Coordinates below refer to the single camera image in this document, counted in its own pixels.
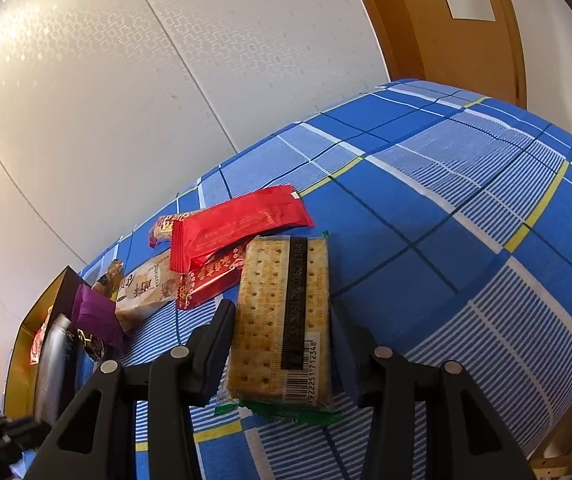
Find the purple snack pouch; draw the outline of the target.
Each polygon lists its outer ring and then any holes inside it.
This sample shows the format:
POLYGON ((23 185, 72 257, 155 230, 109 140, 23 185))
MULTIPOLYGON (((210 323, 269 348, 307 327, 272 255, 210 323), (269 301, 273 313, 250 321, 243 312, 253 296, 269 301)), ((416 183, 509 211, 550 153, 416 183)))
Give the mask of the purple snack pouch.
POLYGON ((116 317, 115 303, 86 284, 79 285, 74 296, 71 326, 118 351, 126 348, 126 334, 116 317))

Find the beige pastry packet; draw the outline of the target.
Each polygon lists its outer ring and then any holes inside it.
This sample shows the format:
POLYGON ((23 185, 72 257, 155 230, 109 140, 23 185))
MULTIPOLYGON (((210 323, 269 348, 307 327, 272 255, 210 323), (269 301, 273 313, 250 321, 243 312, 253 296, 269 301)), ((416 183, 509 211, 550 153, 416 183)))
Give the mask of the beige pastry packet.
POLYGON ((179 274, 170 269, 170 250, 143 263, 120 283, 115 314, 125 332, 133 330, 176 298, 179 274))

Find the clear cracker pack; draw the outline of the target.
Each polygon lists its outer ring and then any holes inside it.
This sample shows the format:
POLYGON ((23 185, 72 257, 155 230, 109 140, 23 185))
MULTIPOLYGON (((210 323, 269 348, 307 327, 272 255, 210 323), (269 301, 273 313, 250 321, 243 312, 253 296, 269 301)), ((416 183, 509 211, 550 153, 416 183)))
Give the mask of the clear cracker pack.
POLYGON ((326 427, 331 388, 329 259, 324 237, 256 237, 246 248, 215 412, 326 427))

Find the dark red patterned snack bar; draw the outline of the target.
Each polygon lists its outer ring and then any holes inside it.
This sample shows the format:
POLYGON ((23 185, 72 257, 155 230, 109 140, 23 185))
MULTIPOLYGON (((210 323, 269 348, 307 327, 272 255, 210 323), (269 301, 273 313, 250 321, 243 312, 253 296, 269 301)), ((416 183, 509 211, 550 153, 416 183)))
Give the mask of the dark red patterned snack bar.
POLYGON ((248 243, 227 248, 209 261, 179 276, 175 306, 191 310, 237 285, 243 273, 248 243))

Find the long biscuit bar red ends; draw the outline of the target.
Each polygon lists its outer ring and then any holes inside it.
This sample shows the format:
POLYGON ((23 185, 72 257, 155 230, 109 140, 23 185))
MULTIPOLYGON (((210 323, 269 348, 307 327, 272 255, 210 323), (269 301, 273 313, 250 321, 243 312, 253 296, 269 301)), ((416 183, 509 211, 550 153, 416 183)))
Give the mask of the long biscuit bar red ends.
POLYGON ((183 221, 194 216, 196 211, 181 212, 180 214, 163 214, 153 224, 149 231, 148 245, 156 248, 162 242, 170 242, 175 221, 183 221))

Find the red snack packet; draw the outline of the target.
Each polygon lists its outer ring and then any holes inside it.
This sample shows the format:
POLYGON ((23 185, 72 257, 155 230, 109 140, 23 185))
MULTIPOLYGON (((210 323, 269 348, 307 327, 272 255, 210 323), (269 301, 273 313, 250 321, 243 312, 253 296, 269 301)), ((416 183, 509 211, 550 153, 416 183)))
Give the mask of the red snack packet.
POLYGON ((173 222, 170 269, 184 274, 228 246, 264 232, 314 226, 295 188, 278 185, 173 222))

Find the brown black snack bag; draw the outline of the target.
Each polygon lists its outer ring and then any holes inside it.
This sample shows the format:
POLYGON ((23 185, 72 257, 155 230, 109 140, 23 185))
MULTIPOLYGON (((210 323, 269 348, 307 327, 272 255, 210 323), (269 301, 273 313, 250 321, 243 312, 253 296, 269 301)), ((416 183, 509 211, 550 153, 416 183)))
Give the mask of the brown black snack bag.
MULTIPOLYGON (((97 278, 91 288, 103 296, 114 300, 121 278, 123 278, 123 262, 119 259, 114 259, 109 264, 106 272, 97 278)), ((81 341, 83 350, 92 361, 100 362, 106 356, 110 347, 108 344, 105 344, 96 336, 86 335, 83 330, 74 331, 81 341)))

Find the red white candy packet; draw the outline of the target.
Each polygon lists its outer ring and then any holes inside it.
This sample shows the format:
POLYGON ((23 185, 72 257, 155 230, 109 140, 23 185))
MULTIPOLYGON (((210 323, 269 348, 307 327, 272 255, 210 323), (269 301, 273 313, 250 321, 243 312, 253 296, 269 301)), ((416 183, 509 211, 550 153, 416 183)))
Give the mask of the red white candy packet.
POLYGON ((45 333, 46 333, 48 322, 50 322, 50 317, 51 317, 52 311, 53 311, 53 307, 49 307, 47 309, 46 317, 44 318, 43 323, 41 324, 39 329, 36 331, 36 334, 34 335, 34 337, 32 339, 32 344, 31 344, 31 348, 30 348, 30 352, 29 352, 29 364, 31 366, 39 364, 41 350, 42 350, 42 344, 43 344, 43 341, 45 338, 45 333))

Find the gold rectangular tin tray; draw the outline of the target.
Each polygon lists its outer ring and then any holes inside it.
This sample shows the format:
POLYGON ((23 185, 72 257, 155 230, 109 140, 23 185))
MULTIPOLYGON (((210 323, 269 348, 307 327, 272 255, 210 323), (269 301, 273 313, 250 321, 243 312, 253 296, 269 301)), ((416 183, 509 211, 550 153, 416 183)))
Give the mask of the gold rectangular tin tray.
POLYGON ((71 314, 84 281, 67 266, 49 284, 20 324, 6 375, 3 412, 56 424, 76 395, 80 340, 71 314))

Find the blue plaid tablecloth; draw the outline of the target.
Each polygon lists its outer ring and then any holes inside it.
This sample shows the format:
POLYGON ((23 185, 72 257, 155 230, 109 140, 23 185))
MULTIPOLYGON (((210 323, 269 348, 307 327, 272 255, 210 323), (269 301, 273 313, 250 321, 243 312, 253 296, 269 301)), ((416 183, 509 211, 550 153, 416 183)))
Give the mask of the blue plaid tablecloth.
POLYGON ((289 184, 330 296, 413 362, 461 362, 532 456, 572 404, 572 134, 404 79, 281 128, 163 211, 289 184))

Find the wooden door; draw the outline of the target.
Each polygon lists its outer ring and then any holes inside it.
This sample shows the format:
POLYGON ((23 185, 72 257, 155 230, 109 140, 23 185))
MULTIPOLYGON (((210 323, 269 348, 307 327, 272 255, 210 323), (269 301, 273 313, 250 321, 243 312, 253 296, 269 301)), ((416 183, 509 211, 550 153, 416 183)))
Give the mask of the wooden door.
MULTIPOLYGON (((511 0, 480 0, 487 20, 448 0, 362 0, 389 75, 463 88, 526 107, 526 70, 511 0)), ((470 4, 472 0, 460 0, 470 4)))

